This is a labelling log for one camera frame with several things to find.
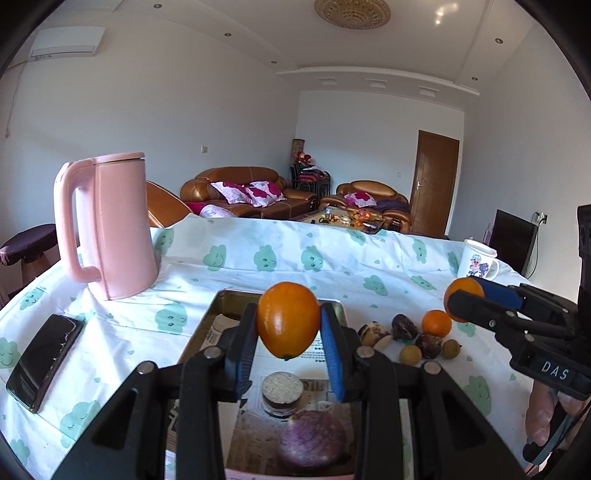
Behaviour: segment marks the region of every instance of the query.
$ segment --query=purple onion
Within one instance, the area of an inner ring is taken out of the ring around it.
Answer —
[[[279,439],[279,458],[289,466],[319,468],[335,463],[345,448],[340,421],[325,411],[304,410],[290,417]]]

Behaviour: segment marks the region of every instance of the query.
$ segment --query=smartphone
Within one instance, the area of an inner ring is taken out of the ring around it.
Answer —
[[[6,389],[30,412],[39,410],[51,380],[83,326],[79,320],[51,315],[17,362]]]

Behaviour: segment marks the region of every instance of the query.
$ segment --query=black tv screen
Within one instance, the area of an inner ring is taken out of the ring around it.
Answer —
[[[497,251],[499,260],[525,275],[537,235],[536,224],[497,210],[489,246]]]

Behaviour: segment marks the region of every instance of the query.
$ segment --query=wooden door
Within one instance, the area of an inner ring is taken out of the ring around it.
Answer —
[[[452,206],[460,142],[418,132],[417,164],[411,195],[412,233],[442,238]]]

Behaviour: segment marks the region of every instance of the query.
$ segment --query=stool leg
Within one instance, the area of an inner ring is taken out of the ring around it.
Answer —
[[[35,278],[47,271],[50,266],[45,253],[34,258],[23,258],[21,260],[22,286],[29,285]]]

